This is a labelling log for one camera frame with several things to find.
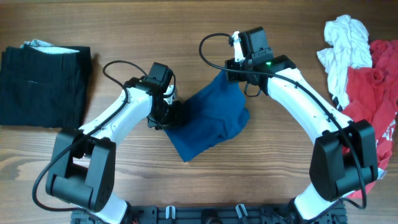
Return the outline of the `blue polo shirt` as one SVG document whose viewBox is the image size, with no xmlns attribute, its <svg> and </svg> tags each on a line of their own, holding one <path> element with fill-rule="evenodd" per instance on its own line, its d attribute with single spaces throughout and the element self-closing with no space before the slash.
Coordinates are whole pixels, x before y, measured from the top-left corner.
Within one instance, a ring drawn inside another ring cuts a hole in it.
<svg viewBox="0 0 398 224">
<path fill-rule="evenodd" d="M 250 119 L 246 99 L 237 83 L 221 71 L 214 80 L 183 103 L 187 122 L 166 134 L 182 161 L 237 136 Z"/>
</svg>

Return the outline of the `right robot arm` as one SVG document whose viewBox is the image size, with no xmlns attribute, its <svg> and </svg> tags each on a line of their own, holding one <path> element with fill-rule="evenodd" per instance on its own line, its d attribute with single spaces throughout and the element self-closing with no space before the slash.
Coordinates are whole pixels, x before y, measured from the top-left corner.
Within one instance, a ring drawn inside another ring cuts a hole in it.
<svg viewBox="0 0 398 224">
<path fill-rule="evenodd" d="M 227 79 L 258 86 L 279 102 L 313 143 L 310 185 L 292 202 L 290 222 L 309 223 L 379 175 L 375 133 L 365 120 L 353 121 L 322 98 L 287 56 L 274 56 L 262 27 L 236 31 Z"/>
</svg>

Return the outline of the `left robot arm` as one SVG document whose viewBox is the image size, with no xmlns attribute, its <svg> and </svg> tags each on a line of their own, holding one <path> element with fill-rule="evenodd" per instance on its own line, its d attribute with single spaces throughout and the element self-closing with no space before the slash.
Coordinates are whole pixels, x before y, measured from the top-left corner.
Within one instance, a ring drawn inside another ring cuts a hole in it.
<svg viewBox="0 0 398 224">
<path fill-rule="evenodd" d="M 72 204 L 69 210 L 82 214 L 85 222 L 133 222 L 130 204 L 113 192 L 117 146 L 143 119 L 156 130 L 183 123 L 168 66 L 155 62 L 149 73 L 121 87 L 119 98 L 96 119 L 58 133 L 44 169 L 46 193 Z"/>
</svg>

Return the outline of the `white t-shirt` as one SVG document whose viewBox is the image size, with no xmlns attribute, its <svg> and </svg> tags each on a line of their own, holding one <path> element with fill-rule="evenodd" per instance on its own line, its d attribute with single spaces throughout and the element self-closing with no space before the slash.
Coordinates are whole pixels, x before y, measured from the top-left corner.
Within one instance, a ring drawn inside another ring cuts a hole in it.
<svg viewBox="0 0 398 224">
<path fill-rule="evenodd" d="M 338 110 L 349 105 L 348 69 L 370 68 L 369 33 L 363 23 L 349 15 L 325 23 L 324 39 L 330 46 L 317 52 L 327 74 L 328 91 Z"/>
</svg>

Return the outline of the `folded black garment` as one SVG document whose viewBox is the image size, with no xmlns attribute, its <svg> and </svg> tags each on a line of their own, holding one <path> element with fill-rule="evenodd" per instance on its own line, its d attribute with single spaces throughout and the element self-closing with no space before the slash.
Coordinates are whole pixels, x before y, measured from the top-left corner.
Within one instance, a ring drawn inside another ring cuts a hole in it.
<svg viewBox="0 0 398 224">
<path fill-rule="evenodd" d="M 92 73 L 89 47 L 46 54 L 7 47 L 1 54 L 1 125 L 79 128 Z"/>
</svg>

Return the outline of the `red t-shirt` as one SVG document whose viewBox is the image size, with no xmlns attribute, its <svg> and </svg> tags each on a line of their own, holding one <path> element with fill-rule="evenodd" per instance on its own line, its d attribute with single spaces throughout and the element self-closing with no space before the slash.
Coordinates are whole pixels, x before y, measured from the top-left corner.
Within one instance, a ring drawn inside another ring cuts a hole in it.
<svg viewBox="0 0 398 224">
<path fill-rule="evenodd" d="M 397 115 L 397 41 L 375 40 L 370 45 L 371 68 L 349 68 L 349 105 L 343 114 L 365 119 L 374 128 L 378 168 L 386 170 L 392 156 Z"/>
</svg>

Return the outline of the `white garment under black stack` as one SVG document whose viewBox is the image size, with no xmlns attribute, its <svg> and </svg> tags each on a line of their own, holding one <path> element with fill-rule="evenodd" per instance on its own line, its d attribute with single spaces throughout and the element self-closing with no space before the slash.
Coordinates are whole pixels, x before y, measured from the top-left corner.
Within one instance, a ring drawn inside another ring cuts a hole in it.
<svg viewBox="0 0 398 224">
<path fill-rule="evenodd" d="M 23 49 L 25 46 L 31 47 L 45 54 L 75 54 L 79 52 L 79 50 L 69 49 L 65 47 L 57 47 L 53 44 L 37 39 L 25 41 L 20 46 L 20 48 Z"/>
</svg>

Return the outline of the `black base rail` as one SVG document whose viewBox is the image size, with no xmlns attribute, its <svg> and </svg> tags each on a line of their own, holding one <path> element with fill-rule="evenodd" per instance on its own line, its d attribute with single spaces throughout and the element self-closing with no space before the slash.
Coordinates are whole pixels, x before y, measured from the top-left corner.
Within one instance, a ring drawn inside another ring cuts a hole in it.
<svg viewBox="0 0 398 224">
<path fill-rule="evenodd" d="M 131 207 L 122 223 L 137 224 L 283 224 L 308 223 L 288 204 L 234 207 Z"/>
</svg>

